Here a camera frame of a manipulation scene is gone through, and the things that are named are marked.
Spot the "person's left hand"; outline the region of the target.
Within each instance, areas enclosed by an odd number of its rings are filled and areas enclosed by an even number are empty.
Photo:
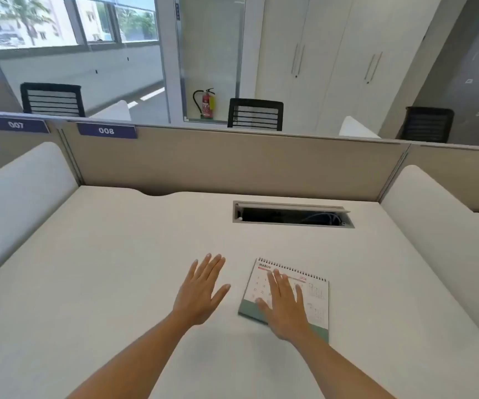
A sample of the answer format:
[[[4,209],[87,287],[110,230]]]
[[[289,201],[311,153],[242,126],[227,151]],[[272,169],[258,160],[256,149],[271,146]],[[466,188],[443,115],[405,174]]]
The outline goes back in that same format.
[[[197,280],[186,283],[185,277],[171,311],[171,316],[183,329],[202,325],[217,309],[214,295],[220,287],[216,289],[216,282],[225,262],[221,254],[207,254],[198,261]]]

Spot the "person's right hand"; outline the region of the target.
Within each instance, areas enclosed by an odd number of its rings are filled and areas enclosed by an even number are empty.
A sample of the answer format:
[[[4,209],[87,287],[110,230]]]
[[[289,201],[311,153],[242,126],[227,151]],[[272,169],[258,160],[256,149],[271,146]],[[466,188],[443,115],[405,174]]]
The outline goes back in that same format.
[[[292,344],[300,343],[314,335],[304,308],[296,305],[295,287],[289,277],[278,270],[268,271],[267,278],[271,293],[272,319],[267,323],[281,340]]]

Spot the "person's left forearm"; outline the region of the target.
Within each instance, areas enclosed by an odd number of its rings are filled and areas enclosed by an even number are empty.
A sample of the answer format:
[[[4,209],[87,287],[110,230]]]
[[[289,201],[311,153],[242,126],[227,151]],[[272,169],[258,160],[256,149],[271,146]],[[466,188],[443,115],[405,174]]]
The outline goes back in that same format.
[[[81,383],[66,399],[148,399],[186,332],[204,323],[172,311]]]

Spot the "person's right forearm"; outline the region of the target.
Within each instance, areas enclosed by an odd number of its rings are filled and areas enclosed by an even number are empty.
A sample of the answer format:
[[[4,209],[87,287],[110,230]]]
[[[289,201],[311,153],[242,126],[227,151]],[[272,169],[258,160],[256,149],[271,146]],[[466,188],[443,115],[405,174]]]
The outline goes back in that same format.
[[[314,376],[325,399],[395,399],[311,329],[289,338]]]

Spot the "spiral-bound desk calendar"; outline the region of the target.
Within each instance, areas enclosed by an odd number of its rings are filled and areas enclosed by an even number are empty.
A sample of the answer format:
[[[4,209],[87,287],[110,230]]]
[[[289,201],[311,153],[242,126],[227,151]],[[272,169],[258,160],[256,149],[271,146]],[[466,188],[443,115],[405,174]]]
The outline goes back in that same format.
[[[277,269],[287,275],[294,296],[296,285],[302,288],[305,313],[311,328],[326,342],[329,341],[329,281],[325,277],[289,267],[275,261],[259,257],[249,276],[238,314],[250,320],[268,324],[267,318],[256,304],[258,298],[272,308],[272,293],[268,273]]]

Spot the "beige desk partition panel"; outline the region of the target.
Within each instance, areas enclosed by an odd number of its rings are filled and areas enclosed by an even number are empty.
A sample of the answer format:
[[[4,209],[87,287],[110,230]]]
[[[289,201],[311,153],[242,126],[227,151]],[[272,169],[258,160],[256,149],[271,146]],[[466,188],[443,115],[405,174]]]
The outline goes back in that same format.
[[[377,201],[381,202],[402,169],[415,165],[472,211],[479,213],[479,146],[404,141],[408,147]]]
[[[61,133],[84,185],[179,192],[378,201],[409,144],[185,127],[137,126],[136,139]]]
[[[82,176],[63,132],[63,125],[67,124],[70,120],[69,117],[7,112],[0,112],[0,117],[44,120],[50,130],[49,134],[0,131],[0,168],[34,147],[49,141],[55,143],[61,149],[77,183],[82,184]]]

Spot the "white rounded side divider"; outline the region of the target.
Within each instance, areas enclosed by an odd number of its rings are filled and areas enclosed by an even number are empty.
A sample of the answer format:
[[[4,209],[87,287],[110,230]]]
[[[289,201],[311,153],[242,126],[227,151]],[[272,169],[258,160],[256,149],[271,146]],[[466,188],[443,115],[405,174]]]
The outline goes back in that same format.
[[[53,142],[0,168],[0,267],[77,189]]]
[[[351,116],[344,118],[339,136],[351,138],[380,139],[380,137]]]
[[[381,205],[479,328],[479,216],[415,165]]]
[[[129,105],[120,100],[97,113],[89,116],[93,120],[132,122]]]

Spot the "blue desk number label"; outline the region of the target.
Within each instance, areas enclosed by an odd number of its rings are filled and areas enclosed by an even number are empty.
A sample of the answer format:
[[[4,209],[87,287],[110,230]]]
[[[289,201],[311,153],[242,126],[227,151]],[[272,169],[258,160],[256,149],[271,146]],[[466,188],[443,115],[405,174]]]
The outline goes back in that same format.
[[[50,130],[44,120],[11,119],[0,117],[0,131],[49,134]]]
[[[80,135],[120,139],[138,138],[135,126],[86,122],[78,122],[76,126]]]

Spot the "red fire extinguisher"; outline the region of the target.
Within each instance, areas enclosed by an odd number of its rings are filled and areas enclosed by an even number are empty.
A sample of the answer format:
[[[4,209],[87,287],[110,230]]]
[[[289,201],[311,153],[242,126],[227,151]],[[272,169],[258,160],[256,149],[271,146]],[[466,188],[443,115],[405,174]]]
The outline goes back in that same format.
[[[199,93],[202,94],[201,103],[198,103],[196,95]],[[208,89],[199,89],[193,92],[192,98],[193,101],[200,113],[202,120],[213,120],[214,119],[214,109],[215,109],[215,92],[213,88]]]

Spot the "black office chair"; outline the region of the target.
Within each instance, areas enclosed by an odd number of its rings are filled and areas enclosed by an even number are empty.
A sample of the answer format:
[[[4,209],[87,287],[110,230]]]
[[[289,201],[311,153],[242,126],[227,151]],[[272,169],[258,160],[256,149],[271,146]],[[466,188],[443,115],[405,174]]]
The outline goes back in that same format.
[[[397,139],[446,144],[455,113],[449,108],[406,107]]]
[[[80,85],[24,82],[20,93],[23,113],[86,117]]]
[[[281,132],[283,108],[281,101],[232,98],[229,102],[227,128]]]

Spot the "glass door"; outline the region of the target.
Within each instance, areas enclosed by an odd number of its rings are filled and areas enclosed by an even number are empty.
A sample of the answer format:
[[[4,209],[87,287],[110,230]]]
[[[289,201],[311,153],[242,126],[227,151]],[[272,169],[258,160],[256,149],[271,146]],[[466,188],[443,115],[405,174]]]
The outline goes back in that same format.
[[[255,98],[265,0],[155,0],[169,123],[226,128],[231,98]],[[213,120],[192,94],[213,88]]]

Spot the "window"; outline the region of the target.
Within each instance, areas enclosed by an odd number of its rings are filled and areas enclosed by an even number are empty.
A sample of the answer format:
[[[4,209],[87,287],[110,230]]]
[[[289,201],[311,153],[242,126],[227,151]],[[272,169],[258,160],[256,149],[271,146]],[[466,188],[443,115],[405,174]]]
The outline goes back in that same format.
[[[0,50],[158,40],[155,0],[0,0]]]

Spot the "white wall cabinet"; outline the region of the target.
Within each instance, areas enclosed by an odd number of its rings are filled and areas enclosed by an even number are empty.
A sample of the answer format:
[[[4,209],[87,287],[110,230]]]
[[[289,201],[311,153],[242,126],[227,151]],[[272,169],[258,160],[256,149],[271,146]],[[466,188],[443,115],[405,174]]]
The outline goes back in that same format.
[[[265,0],[256,97],[283,103],[283,134],[336,136],[347,116],[377,134],[440,2]]]

